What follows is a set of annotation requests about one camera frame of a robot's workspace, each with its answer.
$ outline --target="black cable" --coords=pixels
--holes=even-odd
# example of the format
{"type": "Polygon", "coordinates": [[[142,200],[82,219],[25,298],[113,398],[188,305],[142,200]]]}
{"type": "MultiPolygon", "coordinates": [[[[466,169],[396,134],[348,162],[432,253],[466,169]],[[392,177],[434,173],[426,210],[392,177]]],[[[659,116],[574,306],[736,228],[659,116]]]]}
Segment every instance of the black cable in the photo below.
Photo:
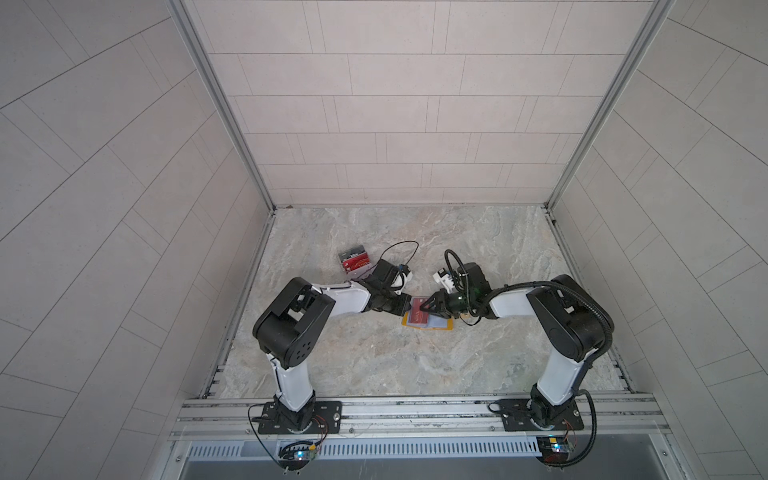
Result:
{"type": "Polygon", "coordinates": [[[261,448],[263,448],[263,449],[264,449],[264,451],[265,451],[265,452],[266,452],[266,453],[267,453],[267,454],[270,456],[270,458],[272,459],[272,461],[273,461],[273,462],[275,462],[275,465],[277,465],[278,467],[280,467],[280,469],[282,470],[282,469],[283,469],[283,466],[282,466],[282,465],[280,464],[280,462],[278,462],[278,461],[276,460],[276,458],[275,458],[275,457],[272,455],[272,452],[270,452],[270,451],[269,451],[269,450],[266,448],[266,446],[264,446],[264,442],[262,442],[262,441],[261,441],[261,439],[259,438],[259,432],[258,432],[258,431],[257,431],[257,430],[256,430],[256,429],[253,427],[253,422],[251,422],[251,419],[250,419],[250,410],[251,410],[253,407],[263,407],[263,406],[265,406],[265,405],[266,405],[266,403],[256,403],[256,404],[254,404],[254,405],[251,405],[250,407],[248,407],[248,423],[250,424],[250,429],[253,431],[253,434],[256,436],[256,440],[258,440],[258,441],[259,441],[259,443],[261,444],[261,448]]]}
{"type": "Polygon", "coordinates": [[[587,403],[589,403],[589,413],[591,415],[591,421],[592,421],[592,432],[589,435],[589,442],[587,442],[587,446],[584,447],[584,450],[579,452],[578,455],[576,455],[574,458],[571,458],[570,460],[566,460],[565,462],[544,461],[544,465],[548,467],[565,468],[565,467],[570,467],[571,465],[576,465],[580,461],[584,460],[587,457],[587,455],[589,455],[589,452],[592,450],[592,447],[594,446],[594,441],[598,437],[598,416],[595,412],[594,402],[592,401],[592,395],[590,395],[587,390],[579,390],[578,392],[576,392],[575,396],[580,396],[580,395],[586,395],[587,403]]]}
{"type": "Polygon", "coordinates": [[[398,245],[402,245],[403,243],[415,243],[415,244],[416,244],[416,248],[415,248],[415,249],[413,249],[413,253],[411,253],[411,257],[410,257],[410,258],[408,258],[408,261],[406,262],[406,265],[408,265],[408,263],[409,263],[409,262],[410,262],[410,261],[413,259],[414,255],[416,255],[416,251],[418,251],[418,250],[419,250],[419,242],[417,242],[416,240],[403,240],[402,242],[393,243],[392,245],[390,245],[389,247],[387,247],[387,248],[386,248],[386,249],[385,249],[385,250],[382,252],[382,254],[381,254],[381,255],[379,255],[379,260],[376,262],[376,264],[378,265],[378,264],[379,264],[379,262],[380,262],[380,261],[382,261],[382,258],[384,258],[384,253],[387,253],[387,252],[389,251],[389,249],[390,249],[390,248],[392,248],[392,247],[397,247],[398,245]]]}

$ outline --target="marble floor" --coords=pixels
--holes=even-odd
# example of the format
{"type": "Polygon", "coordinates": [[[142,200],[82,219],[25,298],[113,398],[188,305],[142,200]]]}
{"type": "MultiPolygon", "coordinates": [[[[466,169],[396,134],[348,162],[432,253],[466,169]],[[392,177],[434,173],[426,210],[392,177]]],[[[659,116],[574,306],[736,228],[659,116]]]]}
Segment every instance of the marble floor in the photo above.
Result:
{"type": "MultiPolygon", "coordinates": [[[[363,244],[375,261],[388,245],[417,240],[411,260],[413,296],[438,286],[443,251],[481,266],[491,287],[549,280],[568,273],[545,219],[530,207],[299,208],[277,211],[266,250],[223,372],[220,398],[274,394],[270,365],[251,329],[263,309],[294,276],[312,283],[341,283],[338,252],[363,244]]],[[[393,263],[412,246],[391,249],[393,263]]],[[[441,395],[527,392],[544,370],[550,350],[538,320],[516,316],[454,322],[452,331],[405,327],[397,316],[366,312],[329,319],[310,355],[310,380],[318,396],[441,395]]],[[[618,390],[618,371],[607,356],[583,387],[618,390]]]]}

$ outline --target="wall tile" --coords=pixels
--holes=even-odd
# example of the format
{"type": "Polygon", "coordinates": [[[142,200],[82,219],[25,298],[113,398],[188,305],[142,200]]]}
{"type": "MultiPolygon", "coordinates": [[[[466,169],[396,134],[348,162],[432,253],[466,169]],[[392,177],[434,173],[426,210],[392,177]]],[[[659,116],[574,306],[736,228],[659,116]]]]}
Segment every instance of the wall tile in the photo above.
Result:
{"type": "Polygon", "coordinates": [[[437,131],[513,132],[523,97],[442,97],[437,131]]]}
{"type": "Polygon", "coordinates": [[[697,280],[699,280],[699,284],[705,291],[710,292],[735,276],[746,272],[761,261],[763,259],[749,246],[746,246],[712,267],[712,270],[699,276],[697,280]]]}
{"type": "Polygon", "coordinates": [[[710,292],[717,308],[764,369],[768,367],[768,351],[764,348],[768,342],[768,325],[760,304],[767,280],[768,265],[758,263],[710,292]]]}
{"type": "Polygon", "coordinates": [[[455,2],[445,53],[539,53],[554,2],[455,2]]]}
{"type": "Polygon", "coordinates": [[[0,238],[32,212],[69,173],[0,115],[0,238]]]}
{"type": "Polygon", "coordinates": [[[440,204],[442,188],[366,188],[366,203],[390,204],[440,204]]]}
{"type": "Polygon", "coordinates": [[[31,334],[29,330],[0,320],[0,370],[5,369],[31,334]]]}
{"type": "Polygon", "coordinates": [[[625,317],[636,318],[654,305],[640,277],[606,225],[595,232],[587,246],[625,317]]]}
{"type": "Polygon", "coordinates": [[[562,171],[562,165],[514,164],[506,186],[553,188],[562,171]]]}
{"type": "Polygon", "coordinates": [[[561,201],[555,204],[554,218],[557,220],[563,237],[565,237],[565,242],[571,251],[576,267],[579,269],[584,268],[592,261],[592,254],[589,252],[584,238],[581,237],[581,233],[578,231],[571,213],[568,212],[565,202],[561,201]]]}
{"type": "Polygon", "coordinates": [[[118,225],[6,372],[79,391],[159,259],[137,234],[118,225]]]}
{"type": "Polygon", "coordinates": [[[209,54],[216,77],[227,95],[252,95],[240,56],[234,53],[209,54]]]}
{"type": "Polygon", "coordinates": [[[419,164],[347,165],[346,173],[351,186],[359,188],[408,188],[422,184],[422,166],[419,164]]]}
{"type": "Polygon", "coordinates": [[[141,36],[147,41],[170,84],[177,84],[194,71],[194,62],[172,19],[148,28],[141,32],[141,36]]]}
{"type": "Polygon", "coordinates": [[[349,56],[355,95],[458,95],[463,71],[464,55],[349,56]]]}
{"type": "Polygon", "coordinates": [[[170,330],[213,242],[214,238],[197,217],[187,216],[132,310],[162,329],[170,330]]]}
{"type": "Polygon", "coordinates": [[[76,396],[68,390],[0,375],[0,406],[63,417],[76,396]]]}
{"type": "Polygon", "coordinates": [[[650,148],[615,111],[611,112],[593,146],[621,181],[627,179],[650,148]]]}
{"type": "Polygon", "coordinates": [[[147,70],[149,70],[152,78],[154,78],[154,81],[157,83],[157,86],[160,87],[163,93],[169,91],[173,85],[170,84],[168,77],[163,73],[160,64],[157,63],[157,59],[152,55],[152,50],[149,49],[149,45],[147,45],[147,41],[144,40],[144,37],[135,35],[129,38],[128,41],[134,48],[136,48],[136,52],[141,57],[141,60],[144,61],[147,70]]]}
{"type": "Polygon", "coordinates": [[[672,166],[690,151],[710,123],[640,72],[616,103],[616,112],[672,166]]]}
{"type": "Polygon", "coordinates": [[[768,256],[768,167],[716,128],[679,165],[680,174],[761,256],[768,256]]]}
{"type": "Polygon", "coordinates": [[[744,450],[699,455],[710,475],[754,475],[757,468],[744,450]]]}
{"type": "Polygon", "coordinates": [[[29,478],[95,478],[157,351],[119,329],[29,478]]]}
{"type": "Polygon", "coordinates": [[[4,72],[0,105],[74,66],[23,0],[3,4],[0,32],[0,70],[4,72]]]}
{"type": "Polygon", "coordinates": [[[157,435],[121,430],[98,478],[140,478],[156,441],[157,435]]]}
{"type": "Polygon", "coordinates": [[[140,336],[141,338],[156,346],[163,346],[165,337],[168,334],[168,332],[145,319],[133,310],[128,312],[121,326],[134,335],[140,336]]]}
{"type": "Polygon", "coordinates": [[[697,371],[704,381],[704,385],[712,386],[762,370],[760,364],[751,353],[742,352],[718,362],[710,363],[699,368],[697,371]]]}
{"type": "Polygon", "coordinates": [[[745,243],[662,158],[632,194],[694,276],[741,250],[745,243]]]}
{"type": "Polygon", "coordinates": [[[760,474],[768,473],[768,459],[763,454],[762,427],[766,419],[755,418],[760,405],[768,395],[768,376],[764,372],[754,373],[740,379],[711,386],[710,392],[717,400],[717,405],[727,414],[728,421],[742,444],[750,454],[760,474]]]}
{"type": "Polygon", "coordinates": [[[627,175],[627,178],[624,180],[624,186],[632,190],[632,187],[634,187],[637,184],[637,181],[645,175],[645,172],[648,171],[648,168],[650,168],[657,158],[659,158],[659,154],[656,153],[653,148],[649,148],[640,161],[637,162],[637,165],[635,165],[632,171],[627,175]]]}
{"type": "Polygon", "coordinates": [[[493,164],[435,164],[432,187],[495,187],[502,171],[493,164]]]}
{"type": "Polygon", "coordinates": [[[83,164],[83,160],[53,133],[53,130],[48,128],[48,125],[43,123],[23,101],[17,100],[6,105],[0,110],[0,113],[70,174],[73,174],[83,164]]]}
{"type": "Polygon", "coordinates": [[[27,478],[60,421],[58,417],[0,407],[3,478],[27,478]]]}
{"type": "Polygon", "coordinates": [[[319,2],[328,53],[431,53],[434,2],[319,2]]]}
{"type": "Polygon", "coordinates": [[[656,228],[656,225],[649,225],[648,228],[643,230],[643,233],[641,233],[639,237],[629,244],[629,247],[624,249],[624,255],[626,255],[629,260],[632,260],[638,253],[643,251],[650,242],[656,240],[656,237],[659,235],[661,235],[661,233],[656,228]]]}
{"type": "Polygon", "coordinates": [[[725,72],[728,71],[730,66],[733,65],[740,55],[741,54],[738,51],[726,47],[725,51],[720,54],[720,57],[717,57],[714,65],[712,65],[709,71],[704,75],[704,78],[701,79],[699,84],[694,88],[690,95],[688,95],[688,98],[685,100],[686,105],[694,110],[699,108],[699,105],[704,101],[704,98],[710,94],[712,89],[715,88],[715,85],[717,85],[717,82],[720,81],[723,75],[725,75],[725,72]]]}
{"type": "Polygon", "coordinates": [[[192,141],[188,141],[157,175],[134,205],[170,242],[213,174],[192,141]]]}
{"type": "Polygon", "coordinates": [[[253,95],[350,95],[346,55],[239,55],[253,95]]]}
{"type": "Polygon", "coordinates": [[[469,134],[387,134],[387,162],[461,164],[468,145],[469,134]]]}
{"type": "Polygon", "coordinates": [[[600,167],[585,190],[622,250],[650,225],[648,216],[607,164],[600,167]]]}
{"type": "Polygon", "coordinates": [[[518,123],[515,125],[516,132],[521,133],[527,131],[528,124],[531,122],[531,116],[533,115],[533,110],[536,108],[537,102],[538,97],[525,97],[523,108],[520,110],[518,123]]]}
{"type": "Polygon", "coordinates": [[[232,151],[233,145],[227,130],[218,113],[211,115],[198,131],[206,148],[213,157],[216,167],[221,165],[224,158],[232,151]]]}
{"type": "Polygon", "coordinates": [[[224,159],[219,170],[216,170],[197,201],[216,225],[221,226],[240,189],[247,181],[250,181],[250,177],[245,165],[237,151],[233,149],[224,159]]]}
{"type": "Polygon", "coordinates": [[[37,327],[143,191],[109,149],[69,177],[0,243],[0,317],[37,327]]]}
{"type": "Polygon", "coordinates": [[[336,113],[342,132],[424,131],[427,97],[336,97],[336,113]]]}
{"type": "Polygon", "coordinates": [[[148,433],[150,435],[159,435],[164,423],[165,415],[131,409],[131,413],[129,413],[128,417],[125,419],[123,429],[148,433]]]}
{"type": "Polygon", "coordinates": [[[252,134],[328,131],[321,97],[237,97],[237,104],[252,134]]]}
{"type": "Polygon", "coordinates": [[[273,188],[339,188],[333,165],[267,165],[273,188]]]}
{"type": "Polygon", "coordinates": [[[650,2],[574,2],[555,53],[623,55],[649,7],[650,2]]]}
{"type": "Polygon", "coordinates": [[[237,303],[240,290],[241,288],[235,287],[229,280],[224,282],[221,294],[214,305],[214,311],[205,324],[200,342],[197,344],[189,367],[184,374],[181,389],[185,392],[200,392],[203,388],[203,382],[213,372],[219,345],[227,330],[227,323],[231,320],[231,314],[237,303]]]}
{"type": "Polygon", "coordinates": [[[161,90],[129,41],[73,68],[24,102],[82,158],[157,100],[161,90]]]}
{"type": "Polygon", "coordinates": [[[445,53],[450,13],[450,2],[435,2],[435,21],[432,26],[432,53],[445,53]]]}
{"type": "Polygon", "coordinates": [[[463,95],[557,95],[570,55],[467,55],[463,95]]]}
{"type": "Polygon", "coordinates": [[[558,2],[557,9],[554,11],[554,17],[549,25],[547,31],[547,40],[544,42],[544,47],[541,49],[541,53],[549,54],[554,53],[554,50],[558,47],[560,42],[560,36],[563,34],[563,27],[568,20],[568,16],[571,14],[571,7],[573,2],[558,2]]]}
{"type": "Polygon", "coordinates": [[[768,63],[768,5],[760,0],[713,0],[701,4],[706,7],[691,24],[694,30],[768,63]]]}
{"type": "Polygon", "coordinates": [[[576,227],[581,233],[584,233],[598,216],[598,209],[594,207],[587,192],[578,182],[571,180],[563,193],[563,201],[568,207],[576,227]]]}
{"type": "Polygon", "coordinates": [[[141,237],[143,241],[147,242],[150,247],[154,248],[154,251],[158,252],[160,255],[162,255],[168,247],[168,242],[165,241],[165,239],[152,228],[145,219],[141,218],[141,216],[136,213],[136,210],[131,208],[128,213],[125,214],[125,217],[123,217],[123,223],[126,227],[130,228],[134,233],[141,237]]]}
{"type": "Polygon", "coordinates": [[[192,89],[182,82],[113,138],[109,148],[148,187],[204,121],[192,89]]]}
{"type": "Polygon", "coordinates": [[[557,134],[483,134],[477,158],[480,164],[543,164],[557,134]]]}
{"type": "Polygon", "coordinates": [[[623,55],[575,55],[558,94],[602,96],[623,59],[623,55]]]}
{"type": "Polygon", "coordinates": [[[362,188],[305,188],[290,191],[290,203],[295,205],[364,204],[362,188]]]}
{"type": "Polygon", "coordinates": [[[214,53],[312,53],[301,2],[194,4],[214,53]]]}
{"type": "Polygon", "coordinates": [[[243,239],[247,226],[243,218],[232,208],[205,257],[203,266],[200,268],[200,275],[216,290],[221,290],[224,285],[232,259],[243,239]]]}
{"type": "Polygon", "coordinates": [[[216,111],[213,98],[210,97],[210,92],[203,84],[203,79],[200,76],[199,71],[194,71],[187,77],[187,83],[189,84],[194,97],[197,99],[197,103],[200,104],[200,108],[203,109],[203,113],[206,117],[211,116],[216,111]]]}
{"type": "Polygon", "coordinates": [[[259,165],[295,164],[285,134],[245,134],[253,159],[259,165]]]}
{"type": "Polygon", "coordinates": [[[599,102],[599,97],[539,97],[526,131],[580,134],[599,102]]]}
{"type": "Polygon", "coordinates": [[[444,204],[510,204],[515,201],[517,188],[448,188],[442,197],[444,204]]]}
{"type": "Polygon", "coordinates": [[[725,46],[711,38],[666,21],[643,57],[640,70],[684,101],[723,50],[725,46]]]}
{"type": "Polygon", "coordinates": [[[308,164],[374,164],[374,134],[299,134],[308,164]]]}
{"type": "Polygon", "coordinates": [[[320,12],[317,2],[304,0],[304,16],[306,17],[306,29],[310,34],[312,53],[326,53],[326,42],[323,37],[323,25],[320,22],[320,12]]]}
{"type": "Polygon", "coordinates": [[[629,322],[629,326],[632,328],[632,332],[637,335],[649,326],[656,325],[656,323],[659,323],[663,319],[664,318],[662,317],[659,308],[654,306],[646,312],[642,313],[638,318],[631,320],[629,322]]]}
{"type": "Polygon", "coordinates": [[[697,453],[739,448],[739,442],[694,366],[662,321],[637,335],[664,393],[697,453]]]}
{"type": "Polygon", "coordinates": [[[151,0],[98,5],[88,0],[51,0],[51,5],[91,57],[168,18],[165,5],[151,0]]]}
{"type": "Polygon", "coordinates": [[[88,54],[47,0],[26,0],[25,3],[75,65],[88,60],[88,54]]]}
{"type": "Polygon", "coordinates": [[[632,266],[694,366],[704,366],[745,350],[739,336],[663,237],[657,237],[640,252],[632,260],[632,266]]]}
{"type": "MultiPolygon", "coordinates": [[[[230,266],[230,271],[227,273],[227,282],[232,283],[237,288],[238,295],[245,286],[246,275],[253,264],[253,253],[261,240],[261,233],[268,216],[269,210],[263,202],[260,202],[256,211],[253,213],[253,216],[250,218],[248,228],[245,230],[245,235],[243,235],[243,240],[237,248],[237,253],[235,253],[235,257],[232,260],[232,266],[230,266]]],[[[225,285],[222,288],[222,293],[226,288],[227,286],[225,282],[225,285]]],[[[235,305],[236,301],[233,300],[229,305],[230,311],[235,305]]]]}
{"type": "Polygon", "coordinates": [[[763,161],[768,140],[762,128],[768,121],[768,65],[740,56],[697,111],[763,161]]]}
{"type": "Polygon", "coordinates": [[[213,302],[198,289],[190,289],[134,408],[168,414],[213,307],[213,302]]]}
{"type": "Polygon", "coordinates": [[[608,312],[614,321],[614,345],[617,347],[619,356],[624,361],[624,365],[631,365],[644,358],[643,350],[632,335],[632,330],[627,325],[627,320],[621,312],[611,288],[608,287],[606,278],[598,268],[595,262],[589,263],[581,271],[584,277],[584,285],[587,287],[590,295],[608,312]]]}

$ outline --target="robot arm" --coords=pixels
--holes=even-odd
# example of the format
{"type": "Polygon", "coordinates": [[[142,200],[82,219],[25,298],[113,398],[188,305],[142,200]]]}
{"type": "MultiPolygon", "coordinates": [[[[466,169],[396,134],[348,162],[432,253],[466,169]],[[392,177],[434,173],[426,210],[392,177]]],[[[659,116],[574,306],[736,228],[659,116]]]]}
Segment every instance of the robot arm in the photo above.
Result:
{"type": "Polygon", "coordinates": [[[276,415],[294,432],[311,422],[315,391],[305,362],[332,316],[368,310],[402,316],[411,296],[402,288],[412,278],[406,265],[380,260],[366,278],[340,285],[316,285],[295,277],[253,326],[277,383],[276,415]]]}

